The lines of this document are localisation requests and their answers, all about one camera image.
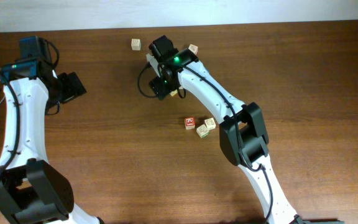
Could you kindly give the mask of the wooden block cluster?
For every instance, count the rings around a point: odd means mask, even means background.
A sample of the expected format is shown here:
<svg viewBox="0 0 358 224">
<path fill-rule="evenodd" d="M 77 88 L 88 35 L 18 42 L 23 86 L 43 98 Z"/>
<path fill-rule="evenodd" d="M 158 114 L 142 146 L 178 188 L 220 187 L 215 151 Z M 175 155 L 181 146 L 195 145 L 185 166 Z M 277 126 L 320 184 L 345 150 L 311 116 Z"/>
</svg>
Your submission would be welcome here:
<svg viewBox="0 0 358 224">
<path fill-rule="evenodd" d="M 174 90 L 170 92 L 170 96 L 175 96 L 178 93 L 178 90 Z"/>
<path fill-rule="evenodd" d="M 205 124 L 202 124 L 196 129 L 196 132 L 200 138 L 204 138 L 209 134 L 209 129 L 206 127 Z"/>
</svg>

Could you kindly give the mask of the red letter block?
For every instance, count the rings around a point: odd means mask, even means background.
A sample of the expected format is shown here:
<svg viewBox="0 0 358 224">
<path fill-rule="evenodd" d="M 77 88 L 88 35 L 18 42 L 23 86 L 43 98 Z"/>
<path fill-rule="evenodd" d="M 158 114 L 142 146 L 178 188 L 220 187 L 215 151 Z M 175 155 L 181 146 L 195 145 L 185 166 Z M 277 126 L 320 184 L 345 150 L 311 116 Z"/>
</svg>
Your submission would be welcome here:
<svg viewBox="0 0 358 224">
<path fill-rule="evenodd" d="M 185 129 L 195 129 L 196 122 L 194 117 L 185 118 Z"/>
</svg>

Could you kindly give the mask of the wooden block with swirl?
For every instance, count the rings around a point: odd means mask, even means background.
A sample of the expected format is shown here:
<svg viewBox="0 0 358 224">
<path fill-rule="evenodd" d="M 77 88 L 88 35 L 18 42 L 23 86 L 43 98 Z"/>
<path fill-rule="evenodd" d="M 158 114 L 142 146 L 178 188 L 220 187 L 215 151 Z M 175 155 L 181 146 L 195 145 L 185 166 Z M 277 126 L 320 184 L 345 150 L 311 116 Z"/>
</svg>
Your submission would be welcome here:
<svg viewBox="0 0 358 224">
<path fill-rule="evenodd" d="M 205 119 L 204 125 L 206 126 L 207 130 L 212 130 L 216 128 L 216 122 L 214 118 Z"/>
</svg>

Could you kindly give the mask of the wooden block cluster bottom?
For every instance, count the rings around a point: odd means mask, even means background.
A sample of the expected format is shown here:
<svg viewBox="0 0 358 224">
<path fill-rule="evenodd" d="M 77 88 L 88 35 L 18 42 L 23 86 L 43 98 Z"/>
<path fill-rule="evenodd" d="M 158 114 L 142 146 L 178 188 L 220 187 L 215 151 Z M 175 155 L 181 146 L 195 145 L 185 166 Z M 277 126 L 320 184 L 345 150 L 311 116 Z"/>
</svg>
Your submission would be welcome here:
<svg viewBox="0 0 358 224">
<path fill-rule="evenodd" d="M 202 124 L 196 129 L 196 132 L 200 138 L 204 138 L 209 134 L 209 129 L 206 127 L 205 124 Z"/>
</svg>

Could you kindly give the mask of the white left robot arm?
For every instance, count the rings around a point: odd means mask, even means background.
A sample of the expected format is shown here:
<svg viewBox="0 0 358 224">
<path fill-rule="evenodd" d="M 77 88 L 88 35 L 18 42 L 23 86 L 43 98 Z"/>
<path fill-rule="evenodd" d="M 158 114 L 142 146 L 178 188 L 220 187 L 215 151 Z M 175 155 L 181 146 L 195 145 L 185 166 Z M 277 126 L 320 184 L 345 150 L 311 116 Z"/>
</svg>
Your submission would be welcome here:
<svg viewBox="0 0 358 224">
<path fill-rule="evenodd" d="M 84 95 L 77 74 L 55 69 L 54 45 L 32 36 L 20 40 L 21 57 L 0 68 L 6 127 L 0 156 L 0 212 L 9 223 L 102 223 L 74 200 L 66 177 L 48 161 L 45 117 Z"/>
</svg>

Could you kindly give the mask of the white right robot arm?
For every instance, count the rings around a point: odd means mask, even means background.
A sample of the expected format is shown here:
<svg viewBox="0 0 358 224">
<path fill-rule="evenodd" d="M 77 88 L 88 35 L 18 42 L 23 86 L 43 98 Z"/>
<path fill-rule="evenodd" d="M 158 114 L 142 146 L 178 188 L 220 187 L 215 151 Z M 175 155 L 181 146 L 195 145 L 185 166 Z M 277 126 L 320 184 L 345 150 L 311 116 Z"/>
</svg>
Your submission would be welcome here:
<svg viewBox="0 0 358 224">
<path fill-rule="evenodd" d="M 250 181 L 264 211 L 265 223 L 302 223 L 273 171 L 262 110 L 226 91 L 190 49 L 178 50 L 161 36 L 149 45 L 147 61 L 157 76 L 149 86 L 162 100 L 182 88 L 192 93 L 219 124 L 220 148 Z"/>
</svg>

